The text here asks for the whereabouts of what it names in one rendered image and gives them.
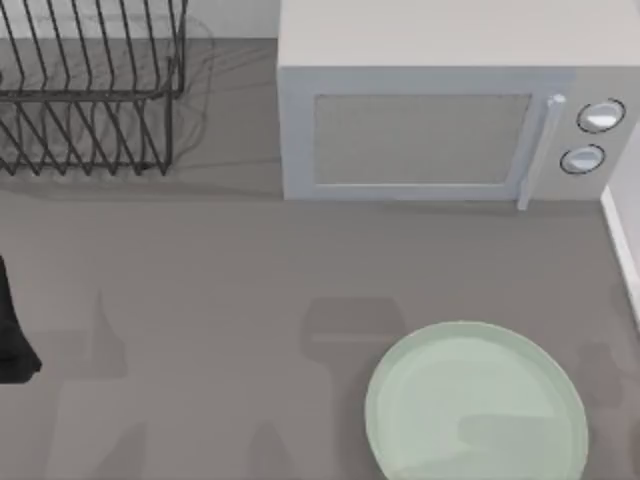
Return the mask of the microwave oven door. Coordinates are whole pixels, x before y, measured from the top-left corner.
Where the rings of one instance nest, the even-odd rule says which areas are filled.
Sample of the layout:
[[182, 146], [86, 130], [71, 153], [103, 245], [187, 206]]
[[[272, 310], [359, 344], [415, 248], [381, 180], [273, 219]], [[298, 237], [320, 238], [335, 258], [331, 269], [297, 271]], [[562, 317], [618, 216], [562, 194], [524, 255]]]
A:
[[570, 80], [546, 67], [281, 65], [284, 196], [513, 200]]

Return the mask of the pale green plate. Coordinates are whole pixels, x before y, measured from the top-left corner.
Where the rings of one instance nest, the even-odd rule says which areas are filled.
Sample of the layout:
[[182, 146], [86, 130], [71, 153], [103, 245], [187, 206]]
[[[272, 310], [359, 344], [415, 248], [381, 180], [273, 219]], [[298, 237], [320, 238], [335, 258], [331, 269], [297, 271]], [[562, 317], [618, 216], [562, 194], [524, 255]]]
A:
[[384, 480], [582, 480], [586, 409], [543, 348], [453, 321], [393, 344], [372, 372], [365, 431]]

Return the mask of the small microwave knob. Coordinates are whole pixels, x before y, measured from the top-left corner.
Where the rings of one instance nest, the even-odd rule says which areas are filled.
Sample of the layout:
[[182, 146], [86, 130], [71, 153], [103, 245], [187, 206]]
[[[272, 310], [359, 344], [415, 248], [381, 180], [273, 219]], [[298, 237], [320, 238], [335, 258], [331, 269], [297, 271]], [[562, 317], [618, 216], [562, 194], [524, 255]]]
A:
[[597, 170], [605, 160], [606, 152], [591, 144], [566, 151], [560, 159], [560, 167], [568, 175], [586, 175]]

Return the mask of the pale microwave oven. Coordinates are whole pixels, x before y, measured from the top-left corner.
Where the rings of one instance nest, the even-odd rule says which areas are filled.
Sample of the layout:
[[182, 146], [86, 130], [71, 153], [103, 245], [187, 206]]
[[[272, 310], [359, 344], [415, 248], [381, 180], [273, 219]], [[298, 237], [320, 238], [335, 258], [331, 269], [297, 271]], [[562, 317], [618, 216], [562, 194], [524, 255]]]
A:
[[[546, 67], [568, 73], [566, 105], [534, 201], [597, 201], [640, 121], [640, 0], [281, 0], [277, 69], [289, 66]], [[577, 126], [587, 104], [626, 107], [614, 129]], [[568, 150], [606, 160], [568, 175]]]

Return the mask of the large microwave knob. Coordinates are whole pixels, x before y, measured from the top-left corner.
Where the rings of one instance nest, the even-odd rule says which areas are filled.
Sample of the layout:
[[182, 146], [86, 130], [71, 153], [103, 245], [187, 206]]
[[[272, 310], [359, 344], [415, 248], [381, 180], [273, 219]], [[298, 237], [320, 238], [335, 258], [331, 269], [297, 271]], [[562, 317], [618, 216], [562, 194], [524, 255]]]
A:
[[617, 99], [585, 105], [577, 115], [577, 126], [588, 134], [600, 134], [614, 129], [626, 116], [625, 105]]

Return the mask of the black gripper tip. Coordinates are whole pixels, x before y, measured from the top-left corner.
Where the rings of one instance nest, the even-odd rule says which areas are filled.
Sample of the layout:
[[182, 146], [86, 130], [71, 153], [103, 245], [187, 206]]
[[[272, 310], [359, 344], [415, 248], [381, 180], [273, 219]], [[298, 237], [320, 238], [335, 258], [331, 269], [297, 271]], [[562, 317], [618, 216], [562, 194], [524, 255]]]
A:
[[0, 255], [0, 384], [26, 384], [41, 368], [42, 361], [18, 321], [6, 265]]

